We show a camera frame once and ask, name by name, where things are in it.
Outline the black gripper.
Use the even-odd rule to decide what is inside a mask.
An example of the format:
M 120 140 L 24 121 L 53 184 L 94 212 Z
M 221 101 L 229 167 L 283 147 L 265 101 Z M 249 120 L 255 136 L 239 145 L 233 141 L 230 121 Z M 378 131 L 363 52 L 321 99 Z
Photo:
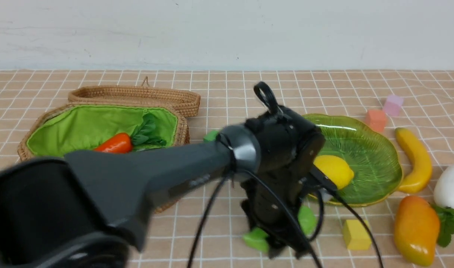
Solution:
M 279 175 L 264 175 L 261 178 L 249 175 L 241 187 L 247 196 L 241 208 L 247 216 L 250 230 L 253 227 L 261 228 L 274 242 L 292 248 L 295 258 L 315 254 L 311 243 L 317 231 L 315 237 L 305 235 L 297 219 L 299 209 L 308 195 L 305 193 L 305 178 L 294 179 L 288 184 Z

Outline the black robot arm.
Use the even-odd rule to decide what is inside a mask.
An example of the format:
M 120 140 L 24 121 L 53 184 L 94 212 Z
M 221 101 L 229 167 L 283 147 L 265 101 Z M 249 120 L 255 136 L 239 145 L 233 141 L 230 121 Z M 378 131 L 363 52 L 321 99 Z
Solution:
M 299 186 L 324 144 L 265 82 L 253 88 L 268 111 L 202 144 L 110 154 L 73 151 L 0 171 L 0 268 L 124 268 L 142 251 L 156 208 L 221 178 L 197 229 L 188 267 L 215 198 L 228 179 L 250 187 L 246 206 L 275 246 L 321 264 L 299 226 Z

